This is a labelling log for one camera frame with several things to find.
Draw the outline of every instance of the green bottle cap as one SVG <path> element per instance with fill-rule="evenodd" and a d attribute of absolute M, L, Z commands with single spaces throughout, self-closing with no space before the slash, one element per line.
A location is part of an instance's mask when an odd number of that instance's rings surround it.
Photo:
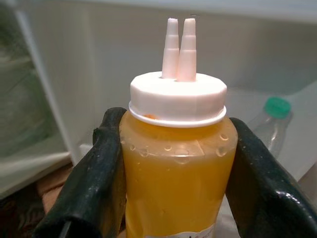
<path fill-rule="evenodd" d="M 282 119 L 291 111 L 291 104 L 282 98 L 271 97 L 266 101 L 264 110 L 270 116 Z"/>

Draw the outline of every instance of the plastic bottle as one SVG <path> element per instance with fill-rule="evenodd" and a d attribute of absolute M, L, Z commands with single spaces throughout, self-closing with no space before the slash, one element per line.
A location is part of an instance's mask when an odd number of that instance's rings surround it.
<path fill-rule="evenodd" d="M 168 20 L 162 72 L 134 78 L 120 123 L 128 238 L 211 237 L 236 150 L 227 87 L 196 73 L 195 20 L 180 52 L 177 24 Z"/>
<path fill-rule="evenodd" d="M 291 105 L 279 97 L 269 98 L 263 111 L 248 126 L 277 158 L 282 148 L 286 128 L 291 119 Z"/>

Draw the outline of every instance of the white lid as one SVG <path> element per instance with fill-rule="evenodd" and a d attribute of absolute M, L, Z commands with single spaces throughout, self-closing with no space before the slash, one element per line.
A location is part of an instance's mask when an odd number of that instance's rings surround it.
<path fill-rule="evenodd" d="M 217 123 L 226 114 L 227 86 L 220 79 L 196 73 L 195 20 L 185 20 L 179 57 L 175 55 L 176 34 L 177 19 L 169 19 L 162 72 L 133 79 L 129 110 L 137 119 L 154 125 L 199 127 Z"/>

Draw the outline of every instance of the water droplet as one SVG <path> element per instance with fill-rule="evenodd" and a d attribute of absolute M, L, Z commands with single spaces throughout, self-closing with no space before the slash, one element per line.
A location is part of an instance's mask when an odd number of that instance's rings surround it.
<path fill-rule="evenodd" d="M 223 146 L 220 146 L 219 148 L 216 149 L 216 154 L 219 157 L 225 156 L 226 153 L 227 153 L 226 148 Z"/>
<path fill-rule="evenodd" d="M 177 156 L 186 156 L 188 154 L 189 154 L 189 152 L 186 149 L 177 149 L 175 151 L 175 155 L 177 155 Z"/>
<path fill-rule="evenodd" d="M 175 157 L 175 162 L 184 165 L 190 161 L 190 158 L 188 156 L 182 156 L 182 157 Z"/>
<path fill-rule="evenodd" d="M 226 134 L 220 134 L 220 139 L 221 140 L 228 140 L 229 137 Z"/>
<path fill-rule="evenodd" d="M 171 149 L 172 149 L 172 147 L 170 145 L 166 145 L 164 148 L 164 150 L 166 150 L 166 151 L 170 151 Z"/>
<path fill-rule="evenodd" d="M 124 136 L 121 136 L 120 140 L 121 140 L 121 144 L 125 144 Z"/>
<path fill-rule="evenodd" d="M 166 211 L 165 211 L 164 209 L 162 209 L 162 210 L 159 212 L 159 214 L 160 214 L 161 216 L 164 216 L 165 213 L 166 213 Z"/>
<path fill-rule="evenodd" d="M 149 155 L 149 152 L 148 152 L 147 149 L 141 149 L 141 150 L 140 150 L 140 155 L 141 155 L 142 157 L 147 157 L 147 156 Z"/>

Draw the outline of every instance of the yellow liquid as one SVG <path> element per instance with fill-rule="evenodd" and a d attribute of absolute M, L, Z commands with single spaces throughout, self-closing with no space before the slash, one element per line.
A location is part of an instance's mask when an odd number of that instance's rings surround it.
<path fill-rule="evenodd" d="M 171 128 L 127 112 L 120 130 L 128 238 L 200 232 L 215 223 L 237 144 L 228 118 L 206 127 Z"/>

